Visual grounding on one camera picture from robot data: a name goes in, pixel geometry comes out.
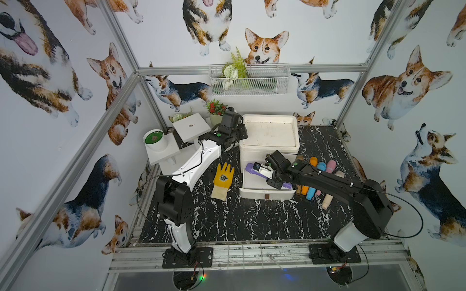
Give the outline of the gold microphone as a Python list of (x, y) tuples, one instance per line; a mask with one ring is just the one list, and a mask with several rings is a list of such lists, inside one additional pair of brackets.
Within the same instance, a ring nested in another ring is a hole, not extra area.
[[(296, 156), (296, 160), (303, 161), (303, 160), (304, 160), (304, 156), (302, 156), (302, 155), (297, 155), (297, 156)], [(301, 194), (301, 191), (302, 191), (302, 186), (297, 184), (297, 185), (296, 185), (296, 192), (295, 192), (295, 194), (296, 194), (296, 195), (300, 195), (300, 194)]]

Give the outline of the white drawer cabinet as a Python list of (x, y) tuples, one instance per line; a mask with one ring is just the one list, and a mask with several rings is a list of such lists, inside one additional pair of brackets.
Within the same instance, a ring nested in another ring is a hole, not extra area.
[(297, 119), (292, 115), (244, 115), (248, 138), (240, 141), (240, 169), (243, 184), (240, 198), (251, 200), (291, 200), (295, 190), (279, 190), (266, 179), (245, 170), (248, 163), (266, 165), (265, 158), (276, 150), (285, 158), (295, 158), (300, 148)]

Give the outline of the orange microphone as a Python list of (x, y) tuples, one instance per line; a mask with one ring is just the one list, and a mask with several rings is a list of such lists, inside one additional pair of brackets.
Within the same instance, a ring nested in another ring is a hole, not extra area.
[[(317, 158), (316, 158), (316, 157), (311, 157), (311, 158), (309, 159), (309, 164), (312, 165), (312, 166), (314, 166), (314, 167), (316, 167), (316, 166), (318, 165), (318, 160), (317, 160)], [(302, 186), (302, 188), (301, 188), (301, 194), (302, 194), (302, 195), (306, 196), (307, 193), (308, 193), (308, 191), (309, 191), (309, 187), (308, 187), (308, 186)]]

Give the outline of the purple microphone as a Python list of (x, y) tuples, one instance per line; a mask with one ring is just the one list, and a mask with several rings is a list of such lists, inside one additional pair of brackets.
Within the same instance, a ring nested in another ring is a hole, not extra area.
[[(254, 174), (253, 171), (252, 171), (252, 166), (254, 165), (254, 163), (248, 163), (246, 165), (246, 168), (245, 170), (247, 172), (249, 172), (250, 174)], [(293, 186), (292, 184), (290, 183), (282, 183), (282, 182), (269, 182), (269, 180), (271, 179), (266, 179), (266, 182), (269, 186), (275, 188), (275, 189), (280, 189), (280, 190), (285, 190), (285, 189), (289, 189), (289, 190), (292, 190), (293, 189)]]

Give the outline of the blue microphone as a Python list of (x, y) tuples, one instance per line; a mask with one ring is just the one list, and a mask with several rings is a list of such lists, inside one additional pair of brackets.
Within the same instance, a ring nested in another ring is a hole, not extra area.
[[(324, 162), (319, 162), (317, 164), (317, 168), (321, 171), (325, 171), (326, 170), (326, 164)], [(313, 197), (315, 195), (319, 196), (321, 193), (320, 190), (316, 190), (315, 188), (309, 188), (308, 191), (307, 191), (307, 196), (306, 196), (306, 199), (311, 201), (313, 199)]]

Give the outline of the pink microphone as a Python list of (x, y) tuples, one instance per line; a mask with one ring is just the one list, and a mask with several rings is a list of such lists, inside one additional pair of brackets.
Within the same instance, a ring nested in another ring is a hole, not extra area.
[(336, 162), (335, 160), (329, 160), (326, 164), (324, 162), (320, 162), (317, 165), (317, 168), (319, 170), (325, 171), (326, 173), (333, 173), (336, 167)]

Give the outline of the beige microphone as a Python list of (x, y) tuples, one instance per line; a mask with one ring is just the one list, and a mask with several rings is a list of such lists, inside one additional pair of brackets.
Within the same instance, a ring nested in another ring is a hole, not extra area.
[[(338, 176), (338, 177), (341, 177), (341, 178), (345, 177), (345, 174), (342, 171), (337, 171), (335, 173), (335, 175)], [(322, 203), (322, 209), (327, 210), (328, 207), (330, 206), (332, 200), (333, 200), (333, 196), (330, 195), (330, 194), (326, 194), (325, 198), (324, 198), (324, 201)]]

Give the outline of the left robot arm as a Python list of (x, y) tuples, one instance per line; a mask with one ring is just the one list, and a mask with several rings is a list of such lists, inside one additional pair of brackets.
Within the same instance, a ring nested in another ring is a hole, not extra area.
[(167, 225), (172, 248), (188, 254), (195, 247), (191, 230), (194, 211), (193, 189), (209, 166), (248, 133), (243, 116), (228, 107), (220, 124), (199, 138), (199, 147), (173, 174), (160, 175), (156, 181), (157, 212)]

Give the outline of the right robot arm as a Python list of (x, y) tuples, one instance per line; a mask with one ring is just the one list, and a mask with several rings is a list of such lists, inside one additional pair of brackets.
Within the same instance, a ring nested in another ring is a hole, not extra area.
[(368, 238), (379, 239), (393, 216), (391, 202), (376, 181), (352, 181), (301, 160), (290, 162), (278, 150), (266, 156), (265, 161), (273, 170), (269, 185), (275, 188), (283, 183), (308, 186), (350, 206), (353, 220), (341, 228), (330, 243), (340, 252), (348, 253)]

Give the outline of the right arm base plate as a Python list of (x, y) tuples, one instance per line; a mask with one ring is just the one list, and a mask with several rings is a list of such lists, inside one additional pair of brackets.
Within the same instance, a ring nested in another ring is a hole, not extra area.
[(333, 242), (325, 244), (310, 244), (309, 258), (313, 264), (344, 264), (361, 263), (359, 252), (353, 247), (349, 252), (340, 250)]

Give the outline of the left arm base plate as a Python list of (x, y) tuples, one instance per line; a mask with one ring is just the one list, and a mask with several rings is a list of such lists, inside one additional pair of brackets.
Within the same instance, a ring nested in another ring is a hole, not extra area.
[(212, 247), (194, 247), (188, 253), (182, 253), (173, 247), (162, 254), (163, 269), (181, 269), (197, 267), (211, 267), (214, 249)]

